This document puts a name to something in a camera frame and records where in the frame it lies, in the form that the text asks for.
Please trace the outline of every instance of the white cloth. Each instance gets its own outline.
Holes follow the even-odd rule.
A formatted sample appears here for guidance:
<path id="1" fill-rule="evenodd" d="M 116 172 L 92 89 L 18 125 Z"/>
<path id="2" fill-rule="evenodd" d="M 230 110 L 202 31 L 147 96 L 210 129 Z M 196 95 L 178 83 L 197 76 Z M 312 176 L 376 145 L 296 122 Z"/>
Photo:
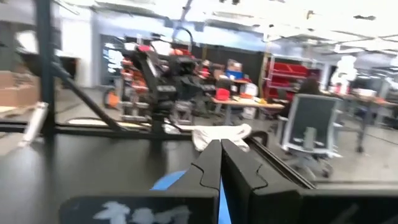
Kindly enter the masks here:
<path id="1" fill-rule="evenodd" d="M 212 140 L 229 139 L 244 152 L 250 150 L 243 141 L 251 133 L 248 124 L 239 126 L 195 126 L 192 131 L 192 140 L 197 151 L 203 151 Z"/>

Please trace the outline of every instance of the metal frame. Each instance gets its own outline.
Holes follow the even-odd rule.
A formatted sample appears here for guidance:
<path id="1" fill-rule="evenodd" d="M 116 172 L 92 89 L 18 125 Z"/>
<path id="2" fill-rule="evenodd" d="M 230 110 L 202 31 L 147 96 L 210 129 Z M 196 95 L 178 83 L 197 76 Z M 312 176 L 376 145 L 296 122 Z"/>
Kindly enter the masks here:
<path id="1" fill-rule="evenodd" d="M 68 73 L 60 66 L 54 54 L 52 44 L 52 3 L 51 0 L 36 0 L 37 40 L 39 43 L 39 57 L 42 66 L 40 81 L 40 95 L 44 103 L 48 104 L 48 113 L 43 122 L 41 133 L 45 142 L 52 142 L 56 134 L 76 134 L 84 136 L 101 136 L 108 138 L 158 139 L 158 140 L 187 140 L 192 138 L 191 133 L 163 134 L 152 133 L 148 130 L 121 127 L 111 119 L 100 107 L 88 98 L 74 82 Z M 55 119 L 54 77 L 57 76 L 66 84 L 84 103 L 104 121 L 105 126 L 87 126 L 74 124 L 60 124 Z M 0 120 L 0 132 L 23 133 L 28 126 L 25 121 Z"/>

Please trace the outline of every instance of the ceiling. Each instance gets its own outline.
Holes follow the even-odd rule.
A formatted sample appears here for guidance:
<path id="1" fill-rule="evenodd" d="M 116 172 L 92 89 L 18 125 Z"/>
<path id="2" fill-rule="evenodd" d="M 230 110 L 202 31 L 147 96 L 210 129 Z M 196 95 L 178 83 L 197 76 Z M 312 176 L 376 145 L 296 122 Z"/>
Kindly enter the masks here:
<path id="1" fill-rule="evenodd" d="M 355 54 L 389 59 L 398 54 L 398 27 L 389 26 L 398 20 L 394 0 L 241 0 L 237 5 L 232 0 L 58 1 L 264 34 L 265 41 L 288 40 L 327 57 Z M 183 10 L 187 3 L 188 10 Z"/>

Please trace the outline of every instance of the metal pole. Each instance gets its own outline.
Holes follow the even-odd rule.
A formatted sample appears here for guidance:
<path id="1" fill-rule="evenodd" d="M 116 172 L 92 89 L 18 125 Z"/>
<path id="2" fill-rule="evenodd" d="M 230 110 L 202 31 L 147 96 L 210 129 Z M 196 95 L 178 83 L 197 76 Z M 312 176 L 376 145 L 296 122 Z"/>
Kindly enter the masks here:
<path id="1" fill-rule="evenodd" d="M 43 135 L 46 140 L 52 139 L 55 130 L 54 77 L 52 61 L 54 46 L 52 40 L 52 1 L 35 0 L 36 3 L 36 36 L 39 44 L 40 66 L 42 75 L 40 95 L 42 101 L 48 103 L 47 117 L 43 123 Z"/>

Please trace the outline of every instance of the floor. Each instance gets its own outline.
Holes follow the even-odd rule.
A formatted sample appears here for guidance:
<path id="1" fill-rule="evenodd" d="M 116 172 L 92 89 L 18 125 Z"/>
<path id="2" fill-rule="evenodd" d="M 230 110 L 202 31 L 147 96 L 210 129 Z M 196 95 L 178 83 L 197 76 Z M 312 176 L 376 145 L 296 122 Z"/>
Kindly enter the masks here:
<path id="1" fill-rule="evenodd" d="M 101 104 L 102 95 L 98 90 L 86 90 L 98 104 Z M 119 119 L 116 110 L 106 112 L 114 119 Z M 57 96 L 57 121 L 66 122 L 70 118 L 76 117 L 95 117 L 94 113 L 73 93 L 63 90 Z M 13 118 L 16 120 L 28 120 L 29 114 Z M 206 125 L 213 121 L 209 119 L 197 118 L 197 124 Z M 267 130 L 270 121 L 245 120 L 253 129 Z M 356 127 L 356 123 L 348 121 L 347 126 Z M 398 187 L 398 132 L 394 130 L 371 127 L 364 140 L 365 153 L 358 154 L 355 151 L 356 134 L 342 132 L 339 135 L 337 146 L 338 153 L 342 158 L 331 160 L 334 167 L 334 174 L 328 179 L 319 179 L 318 187 L 321 188 L 396 188 Z M 0 156 L 6 155 L 15 148 L 20 140 L 21 134 L 0 135 Z M 284 157 L 282 151 L 278 149 L 270 135 L 269 149 L 280 157 Z"/>

